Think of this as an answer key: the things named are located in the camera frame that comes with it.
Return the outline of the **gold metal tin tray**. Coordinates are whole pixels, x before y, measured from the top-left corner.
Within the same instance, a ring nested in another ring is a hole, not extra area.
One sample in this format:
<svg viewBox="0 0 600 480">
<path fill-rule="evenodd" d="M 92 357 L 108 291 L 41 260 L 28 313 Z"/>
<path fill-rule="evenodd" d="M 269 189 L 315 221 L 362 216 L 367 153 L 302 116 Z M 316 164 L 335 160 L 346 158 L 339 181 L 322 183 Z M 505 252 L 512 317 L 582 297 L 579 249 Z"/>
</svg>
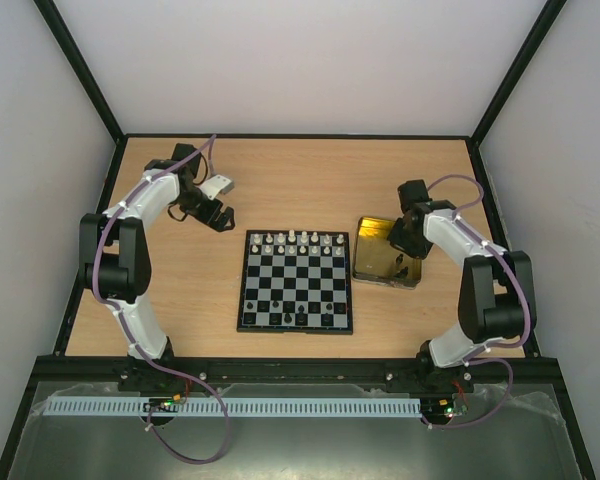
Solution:
<svg viewBox="0 0 600 480">
<path fill-rule="evenodd" d="M 394 220 L 363 216 L 358 221 L 352 276 L 358 281 L 393 288 L 414 289 L 422 278 L 422 261 L 391 247 L 387 236 Z M 404 255 L 404 262 L 397 266 L 396 257 Z M 409 268 L 407 278 L 397 278 L 404 267 Z"/>
</svg>

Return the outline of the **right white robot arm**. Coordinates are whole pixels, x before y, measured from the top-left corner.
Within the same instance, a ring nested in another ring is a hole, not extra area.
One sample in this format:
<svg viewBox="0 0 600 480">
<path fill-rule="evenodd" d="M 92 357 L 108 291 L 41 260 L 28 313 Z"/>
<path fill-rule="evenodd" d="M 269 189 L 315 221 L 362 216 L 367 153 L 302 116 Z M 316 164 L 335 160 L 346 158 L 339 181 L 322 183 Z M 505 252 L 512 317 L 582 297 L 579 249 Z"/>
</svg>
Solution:
<svg viewBox="0 0 600 480">
<path fill-rule="evenodd" d="M 417 260 L 438 247 L 462 270 L 456 323 L 418 354 L 416 379 L 430 392 L 450 381 L 450 368 L 467 367 L 492 348 L 523 346 L 536 322 L 530 257 L 487 239 L 462 216 L 482 201 L 483 187 L 477 190 L 476 200 L 456 206 L 432 199 L 422 179 L 397 189 L 402 216 L 388 234 L 391 247 Z"/>
</svg>

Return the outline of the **black white chessboard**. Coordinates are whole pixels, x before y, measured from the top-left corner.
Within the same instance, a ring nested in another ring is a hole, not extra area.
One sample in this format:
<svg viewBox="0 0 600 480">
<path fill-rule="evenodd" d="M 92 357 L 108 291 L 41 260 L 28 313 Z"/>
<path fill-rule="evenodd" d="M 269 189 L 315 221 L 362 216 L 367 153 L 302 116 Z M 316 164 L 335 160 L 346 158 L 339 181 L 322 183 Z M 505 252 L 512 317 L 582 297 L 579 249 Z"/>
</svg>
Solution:
<svg viewBox="0 0 600 480">
<path fill-rule="evenodd" d="M 236 330 L 239 332 L 300 332 L 311 334 L 351 334 L 353 332 L 353 301 L 349 235 L 338 231 L 295 231 L 296 243 L 288 241 L 288 232 L 282 230 L 248 230 L 245 234 L 241 290 L 238 302 Z M 261 244 L 253 243 L 253 235 L 260 234 Z M 279 255 L 279 245 L 285 254 Z M 279 300 L 278 308 L 272 301 Z M 253 309 L 246 303 L 252 301 Z M 268 301 L 267 311 L 258 310 L 259 301 Z M 285 301 L 293 301 L 293 311 L 284 309 Z M 308 303 L 319 302 L 320 311 L 310 313 Z M 333 309 L 326 310 L 331 302 Z M 346 311 L 338 313 L 335 304 L 346 304 Z M 296 314 L 307 315 L 306 325 L 296 324 Z M 246 313 L 255 313 L 256 322 L 245 324 Z M 278 313 L 279 325 L 271 325 L 270 315 Z M 284 322 L 290 313 L 292 322 Z M 333 317 L 331 325 L 321 323 L 321 315 Z"/>
</svg>

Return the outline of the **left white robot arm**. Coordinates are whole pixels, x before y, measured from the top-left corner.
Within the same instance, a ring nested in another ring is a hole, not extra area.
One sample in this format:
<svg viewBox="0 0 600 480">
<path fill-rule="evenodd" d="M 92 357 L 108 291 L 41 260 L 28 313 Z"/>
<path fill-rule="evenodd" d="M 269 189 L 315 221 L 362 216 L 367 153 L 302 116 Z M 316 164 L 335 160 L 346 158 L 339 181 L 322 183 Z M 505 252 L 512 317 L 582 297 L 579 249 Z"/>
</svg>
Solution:
<svg viewBox="0 0 600 480">
<path fill-rule="evenodd" d="M 234 188 L 212 163 L 214 138 L 202 147 L 178 143 L 166 160 L 152 160 L 137 184 L 100 214 L 86 214 L 79 228 L 79 282 L 116 318 L 128 355 L 157 361 L 171 352 L 159 326 L 148 288 L 152 265 L 147 231 L 163 213 L 177 208 L 182 222 L 193 218 L 216 232 L 235 228 L 235 213 L 220 197 Z"/>
</svg>

